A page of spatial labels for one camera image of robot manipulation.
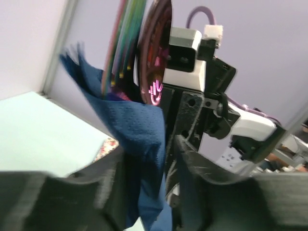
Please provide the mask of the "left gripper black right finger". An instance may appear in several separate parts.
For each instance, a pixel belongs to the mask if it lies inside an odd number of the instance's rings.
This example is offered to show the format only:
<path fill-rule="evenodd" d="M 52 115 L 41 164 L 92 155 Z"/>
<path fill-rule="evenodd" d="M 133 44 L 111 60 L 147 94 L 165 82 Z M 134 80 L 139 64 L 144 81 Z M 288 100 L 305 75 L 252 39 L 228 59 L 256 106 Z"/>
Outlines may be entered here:
<path fill-rule="evenodd" d="M 174 152 L 185 231 L 305 231 L 306 173 L 241 176 L 216 165 L 178 135 Z"/>

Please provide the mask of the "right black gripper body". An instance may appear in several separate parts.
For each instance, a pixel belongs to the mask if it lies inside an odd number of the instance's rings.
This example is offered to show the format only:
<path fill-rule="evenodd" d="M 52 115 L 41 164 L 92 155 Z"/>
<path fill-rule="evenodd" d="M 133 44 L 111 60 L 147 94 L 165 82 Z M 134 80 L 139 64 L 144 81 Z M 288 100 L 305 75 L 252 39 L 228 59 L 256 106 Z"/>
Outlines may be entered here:
<path fill-rule="evenodd" d="M 216 42 L 202 40 L 197 57 L 206 62 L 201 74 L 204 90 L 165 84 L 160 107 L 166 124 L 166 153 L 174 152 L 175 136 L 181 135 L 199 149 L 204 133 L 219 140 L 225 138 L 237 120 L 228 106 L 225 91 L 236 74 L 234 67 L 214 57 Z"/>

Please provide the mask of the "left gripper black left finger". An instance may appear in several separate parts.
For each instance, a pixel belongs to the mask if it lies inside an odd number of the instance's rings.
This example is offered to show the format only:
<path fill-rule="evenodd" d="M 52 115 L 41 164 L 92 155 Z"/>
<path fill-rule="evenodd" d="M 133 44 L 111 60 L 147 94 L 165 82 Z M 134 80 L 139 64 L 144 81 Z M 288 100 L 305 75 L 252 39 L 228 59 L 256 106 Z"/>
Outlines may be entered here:
<path fill-rule="evenodd" d="M 122 231 L 126 226 L 124 150 L 58 178 L 43 172 L 0 174 L 3 231 Z"/>

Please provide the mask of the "dark blue paper napkin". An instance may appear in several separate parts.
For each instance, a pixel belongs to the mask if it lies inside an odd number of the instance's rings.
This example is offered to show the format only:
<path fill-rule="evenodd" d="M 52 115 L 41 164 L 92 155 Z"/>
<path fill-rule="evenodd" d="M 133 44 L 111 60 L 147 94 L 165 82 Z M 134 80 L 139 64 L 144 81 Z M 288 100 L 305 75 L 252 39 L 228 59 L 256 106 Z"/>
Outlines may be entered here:
<path fill-rule="evenodd" d="M 157 106 L 124 101 L 101 93 L 103 70 L 91 66 L 81 46 L 75 62 L 65 52 L 60 60 L 81 92 L 126 153 L 128 213 L 126 226 L 141 219 L 147 231 L 172 230 L 171 208 L 165 199 L 165 123 Z"/>

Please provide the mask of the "purple metal spoon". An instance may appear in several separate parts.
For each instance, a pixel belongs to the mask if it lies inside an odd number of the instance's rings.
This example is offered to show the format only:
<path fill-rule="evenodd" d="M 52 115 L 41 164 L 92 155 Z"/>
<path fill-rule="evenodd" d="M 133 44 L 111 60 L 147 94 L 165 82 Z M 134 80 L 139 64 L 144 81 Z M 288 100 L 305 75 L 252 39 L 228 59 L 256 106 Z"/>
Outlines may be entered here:
<path fill-rule="evenodd" d="M 137 74 L 144 103 L 159 105 L 169 56 L 172 24 L 170 0 L 154 0 L 138 44 Z"/>

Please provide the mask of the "iridescent metal fork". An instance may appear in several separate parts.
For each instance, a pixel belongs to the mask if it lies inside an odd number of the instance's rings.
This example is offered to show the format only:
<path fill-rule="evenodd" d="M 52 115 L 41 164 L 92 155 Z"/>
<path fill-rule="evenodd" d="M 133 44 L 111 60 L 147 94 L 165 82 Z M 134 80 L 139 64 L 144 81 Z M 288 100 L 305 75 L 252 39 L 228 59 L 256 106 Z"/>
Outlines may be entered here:
<path fill-rule="evenodd" d="M 145 6 L 145 0 L 120 1 L 102 77 L 101 89 L 106 100 L 114 96 L 128 100 L 126 83 L 132 81 L 129 75 L 134 67 Z"/>

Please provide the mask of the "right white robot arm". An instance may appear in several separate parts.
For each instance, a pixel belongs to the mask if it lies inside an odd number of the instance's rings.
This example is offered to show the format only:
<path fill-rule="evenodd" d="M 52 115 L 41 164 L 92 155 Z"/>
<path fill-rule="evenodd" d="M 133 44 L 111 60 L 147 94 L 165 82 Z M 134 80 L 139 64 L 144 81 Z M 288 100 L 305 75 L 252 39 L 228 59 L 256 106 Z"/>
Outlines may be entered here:
<path fill-rule="evenodd" d="M 259 163 L 284 134 L 278 122 L 238 106 L 226 95 L 236 69 L 214 56 L 215 40 L 177 38 L 169 41 L 160 106 L 166 122 L 167 163 L 175 158 L 171 142 L 181 135 L 198 150 L 202 136 L 230 139 L 229 150 Z"/>

